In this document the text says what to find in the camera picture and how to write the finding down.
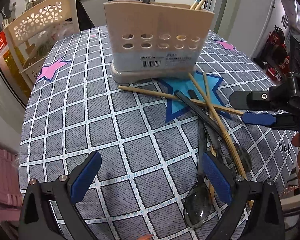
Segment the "person's left hand fingertip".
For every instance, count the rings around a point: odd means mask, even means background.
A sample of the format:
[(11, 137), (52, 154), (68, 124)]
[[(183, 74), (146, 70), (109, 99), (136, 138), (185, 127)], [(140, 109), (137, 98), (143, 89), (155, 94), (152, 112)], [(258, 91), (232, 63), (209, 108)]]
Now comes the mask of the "person's left hand fingertip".
[(144, 235), (139, 237), (137, 240), (152, 240), (153, 234)]

